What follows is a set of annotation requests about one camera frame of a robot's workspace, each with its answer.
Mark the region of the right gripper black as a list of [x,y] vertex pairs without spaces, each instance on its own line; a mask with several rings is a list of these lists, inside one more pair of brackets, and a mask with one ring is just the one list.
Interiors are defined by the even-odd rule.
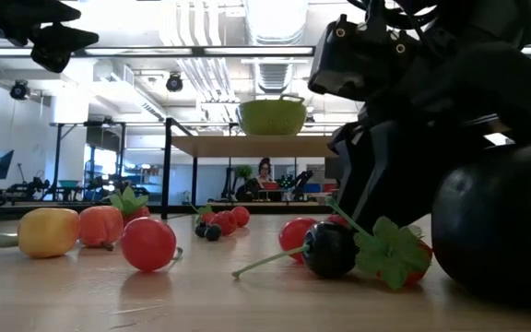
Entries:
[[365,41],[366,120],[374,165],[361,193],[361,227],[407,226],[431,212],[442,178],[482,150],[477,122],[495,116],[531,141],[531,59],[484,30],[432,27]]

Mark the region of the red toy strawberry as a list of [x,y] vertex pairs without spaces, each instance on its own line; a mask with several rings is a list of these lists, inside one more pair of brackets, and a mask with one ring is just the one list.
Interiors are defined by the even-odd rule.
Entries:
[[197,222],[198,223],[205,223],[209,224],[213,218],[217,215],[216,212],[213,211],[213,208],[211,205],[206,205],[203,207],[199,207],[196,210],[196,213],[198,215]]
[[140,194],[131,186],[126,186],[122,191],[116,190],[114,194],[109,196],[109,199],[112,206],[121,211],[124,226],[134,219],[150,216],[146,191]]
[[355,268],[369,277],[383,281],[390,289],[400,290],[420,281],[431,266],[433,253],[422,240],[418,226],[399,227],[385,216],[379,217],[372,231],[364,230],[335,201],[325,203],[341,216],[354,231]]

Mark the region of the black toy cherry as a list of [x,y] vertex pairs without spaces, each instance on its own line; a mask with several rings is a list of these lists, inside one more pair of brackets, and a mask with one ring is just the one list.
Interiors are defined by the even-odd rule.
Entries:
[[314,223],[306,232],[301,246],[256,261],[235,270],[231,275],[238,279],[242,273],[279,258],[300,254],[303,264],[322,279],[338,279],[356,265],[356,246],[353,233],[346,227],[329,222]]

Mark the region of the green plastic colander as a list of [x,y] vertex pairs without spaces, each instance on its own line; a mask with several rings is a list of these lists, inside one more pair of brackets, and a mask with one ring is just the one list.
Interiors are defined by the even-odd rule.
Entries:
[[277,100],[240,103],[238,124],[247,136],[296,136],[306,120],[304,98],[282,94]]

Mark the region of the dark toy avocado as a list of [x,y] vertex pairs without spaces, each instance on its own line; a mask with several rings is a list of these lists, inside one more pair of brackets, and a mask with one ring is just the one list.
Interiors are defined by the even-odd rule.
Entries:
[[531,309],[531,145],[488,148],[452,169],[433,202],[431,241],[469,293]]

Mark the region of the orange toy peach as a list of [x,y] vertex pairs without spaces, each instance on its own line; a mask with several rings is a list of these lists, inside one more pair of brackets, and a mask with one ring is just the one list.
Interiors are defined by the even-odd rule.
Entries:
[[112,251],[123,230],[123,216],[116,207],[88,207],[79,214],[78,239],[87,247]]

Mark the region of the yellow-orange toy peach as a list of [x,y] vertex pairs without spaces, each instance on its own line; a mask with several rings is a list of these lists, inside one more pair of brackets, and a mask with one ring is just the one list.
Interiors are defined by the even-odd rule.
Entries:
[[79,216],[72,209],[42,207],[25,214],[18,223],[18,248],[31,258],[65,255],[79,236]]

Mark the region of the black ceiling spotlight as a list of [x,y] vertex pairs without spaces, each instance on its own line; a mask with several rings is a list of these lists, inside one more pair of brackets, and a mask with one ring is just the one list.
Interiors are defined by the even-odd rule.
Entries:
[[171,72],[166,84],[166,90],[169,92],[179,92],[183,89],[183,80],[180,72]]
[[9,95],[13,100],[25,101],[30,97],[30,88],[28,81],[24,79],[18,79],[14,82],[14,85],[9,91]]

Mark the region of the person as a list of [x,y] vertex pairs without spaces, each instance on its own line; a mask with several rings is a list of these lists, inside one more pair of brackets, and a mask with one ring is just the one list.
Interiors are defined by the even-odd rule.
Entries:
[[266,188],[266,184],[272,183],[271,162],[269,158],[262,158],[260,160],[256,179],[262,189]]

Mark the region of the wooden shelf riser black legs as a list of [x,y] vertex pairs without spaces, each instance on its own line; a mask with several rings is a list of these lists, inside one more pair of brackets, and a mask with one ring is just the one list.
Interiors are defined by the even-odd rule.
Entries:
[[170,207],[171,147],[176,147],[193,158],[190,205],[196,203],[199,158],[327,158],[329,136],[193,136],[175,119],[168,117],[165,130],[162,197],[160,216],[182,213],[183,208]]

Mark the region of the overhead LED light bar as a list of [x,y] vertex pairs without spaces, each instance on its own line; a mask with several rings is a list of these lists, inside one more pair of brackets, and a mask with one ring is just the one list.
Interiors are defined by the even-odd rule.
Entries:
[[[184,58],[184,57],[313,57],[314,46],[132,46],[132,47],[90,47],[73,53],[75,57],[116,58]],[[0,47],[0,58],[30,57],[31,49]]]

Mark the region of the black background workstation frame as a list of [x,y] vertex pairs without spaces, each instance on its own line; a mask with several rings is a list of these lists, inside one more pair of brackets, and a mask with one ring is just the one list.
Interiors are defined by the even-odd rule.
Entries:
[[113,127],[119,126],[121,128],[121,138],[119,145],[118,153],[118,164],[116,166],[115,173],[121,177],[123,166],[124,166],[124,150],[125,150],[125,135],[127,122],[115,122],[112,120],[103,120],[103,121],[86,121],[83,123],[50,123],[50,126],[56,127],[56,142],[55,142],[55,155],[54,155],[54,168],[53,168],[53,182],[46,194],[42,197],[45,198],[47,195],[51,195],[53,202],[58,201],[58,174],[59,174],[59,165],[60,165],[60,156],[61,156],[61,146],[62,140],[71,133],[76,127]]

